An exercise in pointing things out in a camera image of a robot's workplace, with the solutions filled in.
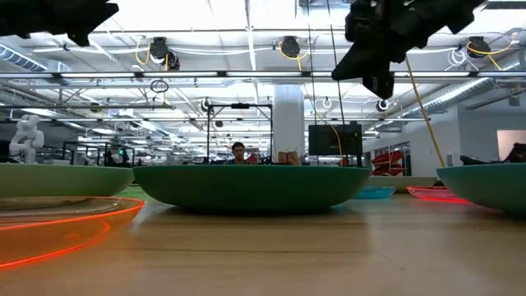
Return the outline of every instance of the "wooden table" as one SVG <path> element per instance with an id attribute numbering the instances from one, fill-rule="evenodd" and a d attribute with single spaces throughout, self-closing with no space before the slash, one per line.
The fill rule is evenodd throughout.
<path id="1" fill-rule="evenodd" d="M 526 223 L 409 196 L 289 217 L 148 200 L 99 245 L 0 271 L 0 295 L 524 296 Z"/>

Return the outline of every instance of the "person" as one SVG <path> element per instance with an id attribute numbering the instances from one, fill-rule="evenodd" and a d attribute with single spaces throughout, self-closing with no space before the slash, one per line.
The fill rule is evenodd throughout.
<path id="1" fill-rule="evenodd" d="M 248 164 L 245 160 L 245 146 L 241 142 L 235 142 L 232 145 L 233 160 L 229 160 L 227 164 Z"/>

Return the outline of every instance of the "black screen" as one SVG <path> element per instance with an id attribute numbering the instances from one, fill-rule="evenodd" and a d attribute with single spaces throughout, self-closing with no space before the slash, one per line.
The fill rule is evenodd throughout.
<path id="1" fill-rule="evenodd" d="M 341 142 L 342 154 L 362 154 L 362 126 L 334 126 Z M 338 138 L 329 125 L 309 126 L 309 155 L 340 155 Z"/>

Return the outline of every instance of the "white column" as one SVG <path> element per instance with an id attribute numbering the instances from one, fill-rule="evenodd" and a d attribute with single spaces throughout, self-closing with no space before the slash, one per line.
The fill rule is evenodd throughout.
<path id="1" fill-rule="evenodd" d="M 302 86 L 278 85 L 274 90 L 274 160 L 279 152 L 305 155 L 304 94 Z"/>

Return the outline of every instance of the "white robot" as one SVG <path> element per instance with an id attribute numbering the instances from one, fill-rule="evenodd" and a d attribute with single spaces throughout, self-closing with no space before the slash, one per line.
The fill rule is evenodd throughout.
<path id="1" fill-rule="evenodd" d="M 17 155 L 23 152 L 24 163 L 34 164 L 36 150 L 44 146 L 44 134 L 37 130 L 36 125 L 39 124 L 40 118 L 37 115 L 24 115 L 22 120 L 16 124 L 16 134 L 9 145 L 9 152 L 11 155 Z M 23 144 L 19 141 L 26 138 Z"/>

